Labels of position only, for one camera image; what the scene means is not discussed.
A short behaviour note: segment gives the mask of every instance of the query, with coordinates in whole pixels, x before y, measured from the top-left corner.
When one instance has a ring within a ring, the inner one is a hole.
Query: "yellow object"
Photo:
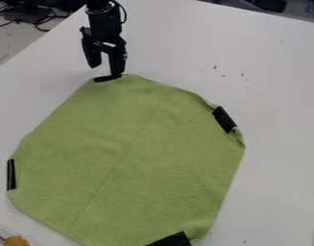
[[[4,246],[30,246],[30,244],[26,239],[18,235],[7,238]]]

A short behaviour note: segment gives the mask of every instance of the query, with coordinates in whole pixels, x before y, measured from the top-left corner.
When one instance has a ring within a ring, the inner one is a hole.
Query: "white table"
[[[247,151],[203,245],[309,246],[314,234],[314,24],[192,0],[130,0],[128,73],[224,106]],[[17,211],[5,163],[21,137],[104,66],[88,68],[78,11],[0,67],[0,222],[44,245],[64,236]]]

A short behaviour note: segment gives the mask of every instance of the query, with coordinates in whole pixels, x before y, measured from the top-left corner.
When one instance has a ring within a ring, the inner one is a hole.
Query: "black towel tag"
[[[14,160],[7,161],[7,190],[16,189]]]
[[[218,107],[214,112],[217,122],[224,131],[228,134],[234,127],[236,127],[235,122],[229,117],[226,111],[222,107]]]
[[[191,246],[185,232],[169,235],[147,246]]]

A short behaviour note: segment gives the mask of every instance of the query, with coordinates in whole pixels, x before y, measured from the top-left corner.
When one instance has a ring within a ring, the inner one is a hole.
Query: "green cloth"
[[[89,81],[22,139],[9,198],[84,245],[144,246],[182,231],[194,244],[244,152],[216,107],[135,75]]]

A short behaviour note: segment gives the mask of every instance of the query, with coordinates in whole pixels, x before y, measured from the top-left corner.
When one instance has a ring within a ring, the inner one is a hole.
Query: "black cable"
[[[12,8],[13,8],[13,6],[11,6],[11,5],[8,5],[8,4],[4,5],[4,6],[0,7],[0,13],[9,12],[12,10]]]
[[[124,20],[121,21],[121,24],[125,24],[127,22],[127,11],[125,9],[125,7],[123,7],[120,3],[118,3],[116,0],[110,0],[113,4],[117,5],[120,7],[120,9],[122,10],[122,12],[124,13]]]
[[[10,25],[10,24],[13,23],[13,22],[14,22],[14,21],[11,20],[11,21],[6,22],[6,23],[4,23],[4,24],[0,24],[0,27],[5,27],[5,26],[7,26],[7,25]]]
[[[56,12],[50,8],[50,10],[52,11],[52,16],[44,16],[42,17],[41,19],[38,19],[35,23],[35,27],[40,30],[41,32],[49,32],[50,30],[49,29],[43,29],[43,28],[40,28],[39,25],[42,25],[42,24],[45,24],[55,18],[67,18],[68,16],[70,16],[70,12],[67,13],[67,15],[57,15]]]

